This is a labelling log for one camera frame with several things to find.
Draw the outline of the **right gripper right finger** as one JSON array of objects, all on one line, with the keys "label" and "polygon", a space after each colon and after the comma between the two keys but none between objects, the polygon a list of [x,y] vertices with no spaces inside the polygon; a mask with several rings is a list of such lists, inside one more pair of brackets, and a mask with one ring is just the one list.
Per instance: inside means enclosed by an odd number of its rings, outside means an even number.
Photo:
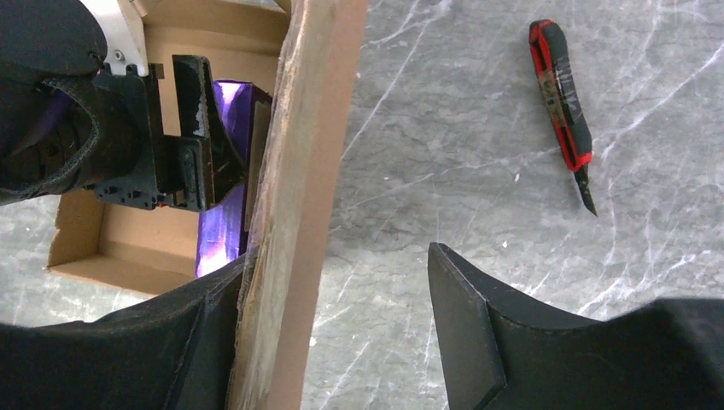
[{"label": "right gripper right finger", "polygon": [[443,243],[428,253],[452,409],[720,409],[723,302],[658,299],[606,321],[538,301]]}]

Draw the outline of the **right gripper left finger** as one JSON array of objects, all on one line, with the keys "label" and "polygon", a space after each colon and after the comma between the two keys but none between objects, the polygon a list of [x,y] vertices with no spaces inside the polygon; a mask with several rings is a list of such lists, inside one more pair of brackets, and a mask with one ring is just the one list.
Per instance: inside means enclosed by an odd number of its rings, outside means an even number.
[{"label": "right gripper left finger", "polygon": [[4,409],[223,409],[254,254],[91,322],[1,327]]}]

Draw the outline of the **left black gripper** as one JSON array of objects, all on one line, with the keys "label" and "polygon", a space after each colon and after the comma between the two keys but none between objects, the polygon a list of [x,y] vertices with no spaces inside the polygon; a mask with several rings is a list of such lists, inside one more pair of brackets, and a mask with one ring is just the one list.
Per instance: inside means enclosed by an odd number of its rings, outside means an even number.
[{"label": "left black gripper", "polygon": [[125,74],[103,68],[93,80],[107,107],[100,145],[101,175],[89,184],[107,203],[153,210],[159,206],[203,212],[247,181],[247,162],[236,152],[219,114],[209,60],[172,57],[180,133],[164,132],[160,80],[130,65]]}]

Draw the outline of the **shiny purple small box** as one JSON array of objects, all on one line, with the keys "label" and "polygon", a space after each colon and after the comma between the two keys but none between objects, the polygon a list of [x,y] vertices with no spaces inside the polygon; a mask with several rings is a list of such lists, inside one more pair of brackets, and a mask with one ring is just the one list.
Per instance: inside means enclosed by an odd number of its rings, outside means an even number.
[{"label": "shiny purple small box", "polygon": [[247,251],[271,121],[272,98],[252,83],[218,80],[214,95],[225,130],[236,152],[248,163],[249,176],[219,205],[201,213],[196,250],[198,278]]}]

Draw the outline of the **brown cardboard express box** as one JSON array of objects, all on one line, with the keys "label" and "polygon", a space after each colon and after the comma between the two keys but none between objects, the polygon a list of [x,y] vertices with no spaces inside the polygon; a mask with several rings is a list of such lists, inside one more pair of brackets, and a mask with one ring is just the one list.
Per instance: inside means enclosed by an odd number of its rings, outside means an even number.
[{"label": "brown cardboard express box", "polygon": [[[209,59],[219,79],[255,83],[274,97],[250,221],[256,264],[231,306],[236,358],[230,409],[301,404],[332,202],[345,138],[364,1],[128,1],[149,62]],[[64,195],[51,271],[158,298],[195,270],[195,214],[104,205]]]}]

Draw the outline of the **red black utility knife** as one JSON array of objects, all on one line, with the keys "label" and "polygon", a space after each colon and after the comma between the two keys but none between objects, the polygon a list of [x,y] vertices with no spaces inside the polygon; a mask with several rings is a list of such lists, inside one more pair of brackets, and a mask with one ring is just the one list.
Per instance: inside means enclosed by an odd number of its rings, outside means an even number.
[{"label": "red black utility knife", "polygon": [[535,20],[529,25],[528,45],[565,164],[574,175],[585,208],[597,215],[587,172],[593,160],[593,139],[577,95],[565,34],[553,20]]}]

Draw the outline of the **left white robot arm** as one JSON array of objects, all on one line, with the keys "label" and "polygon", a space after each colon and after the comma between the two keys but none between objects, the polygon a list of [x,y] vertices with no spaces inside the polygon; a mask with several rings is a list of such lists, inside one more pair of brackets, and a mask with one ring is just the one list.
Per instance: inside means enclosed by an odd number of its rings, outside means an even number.
[{"label": "left white robot arm", "polygon": [[91,191],[106,203],[202,212],[248,179],[210,63],[172,57],[180,135],[163,128],[143,23],[129,2],[1,4],[1,202]]}]

